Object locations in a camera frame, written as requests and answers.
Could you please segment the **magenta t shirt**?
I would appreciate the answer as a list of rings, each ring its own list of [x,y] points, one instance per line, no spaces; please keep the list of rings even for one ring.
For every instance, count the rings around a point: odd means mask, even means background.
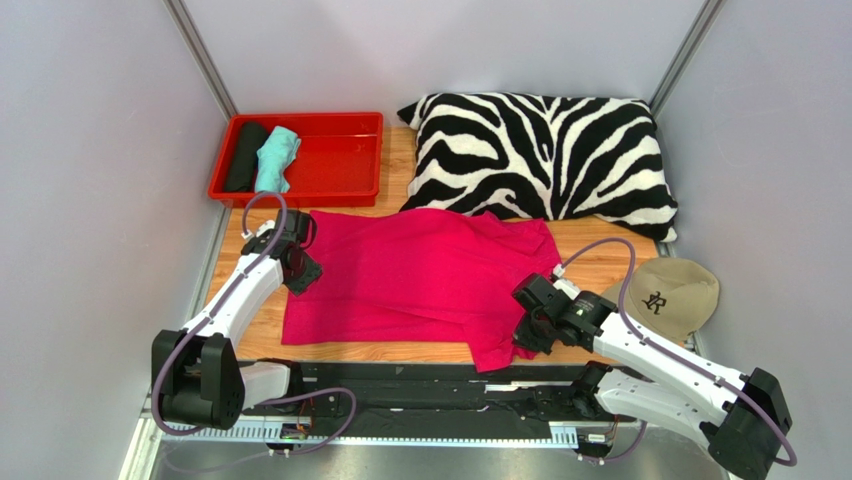
[[[283,344],[462,342],[480,372],[531,357],[513,342],[523,309],[512,293],[559,261],[545,222],[428,208],[314,219],[309,254],[323,272],[288,298]]]

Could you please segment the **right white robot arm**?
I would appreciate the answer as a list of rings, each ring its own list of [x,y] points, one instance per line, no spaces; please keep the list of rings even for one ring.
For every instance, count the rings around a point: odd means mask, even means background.
[[[765,479],[775,465],[794,465],[787,439],[792,418],[775,375],[701,358],[564,278],[533,273],[512,296],[524,310],[514,334],[518,346],[549,353],[560,342],[627,367],[591,362],[575,381],[600,410],[686,437],[740,479]]]

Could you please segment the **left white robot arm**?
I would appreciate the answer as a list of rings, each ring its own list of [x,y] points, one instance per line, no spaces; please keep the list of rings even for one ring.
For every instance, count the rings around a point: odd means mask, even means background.
[[[307,252],[316,220],[280,211],[246,235],[238,263],[213,299],[178,330],[162,330],[151,349],[151,411],[170,435],[228,430],[241,413],[282,399],[291,384],[289,361],[246,364],[236,345],[266,300],[281,288],[303,294],[322,275]]]

